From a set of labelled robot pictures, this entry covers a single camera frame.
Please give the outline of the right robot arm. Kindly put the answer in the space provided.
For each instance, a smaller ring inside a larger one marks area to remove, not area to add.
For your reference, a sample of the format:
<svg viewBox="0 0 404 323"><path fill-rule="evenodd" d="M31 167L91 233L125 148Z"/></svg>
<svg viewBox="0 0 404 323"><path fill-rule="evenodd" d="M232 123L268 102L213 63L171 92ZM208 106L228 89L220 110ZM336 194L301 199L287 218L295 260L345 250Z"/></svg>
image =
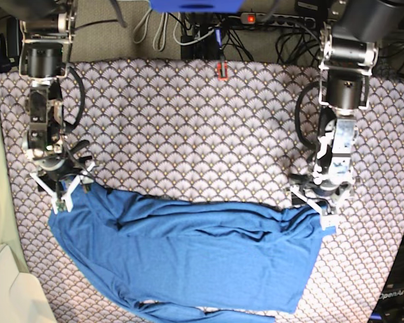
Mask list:
<svg viewBox="0 0 404 323"><path fill-rule="evenodd" d="M22 35L18 71L29 83L26 112L28 130L22 139L22 150L37 170L33 175L39 190L62 196L64 181L84 169L85 159L75 152L88 145L79 142L75 149L65 137L79 124L85 100L79 102L75 122L65 120L60 80L74 76L80 94L85 94L81 78L69 65L63 47L71 47L75 35L76 1L0 1L0 9L16 18Z"/></svg>

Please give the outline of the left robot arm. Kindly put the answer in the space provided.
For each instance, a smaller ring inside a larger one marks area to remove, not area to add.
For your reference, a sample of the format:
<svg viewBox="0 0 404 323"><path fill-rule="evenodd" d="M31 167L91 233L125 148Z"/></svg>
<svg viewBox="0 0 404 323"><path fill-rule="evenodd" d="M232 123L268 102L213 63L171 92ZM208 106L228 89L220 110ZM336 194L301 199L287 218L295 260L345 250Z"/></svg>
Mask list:
<svg viewBox="0 0 404 323"><path fill-rule="evenodd" d="M358 135L356 110L368 108L369 80L378 43L404 18L404 1L346 1L338 20L320 33L319 69L326 77L307 85L294 111L299 141L312 151L306 175L292 174L290 191L321 215L332 215L355 184L351 153ZM304 96L318 88L316 142L301 130Z"/></svg>

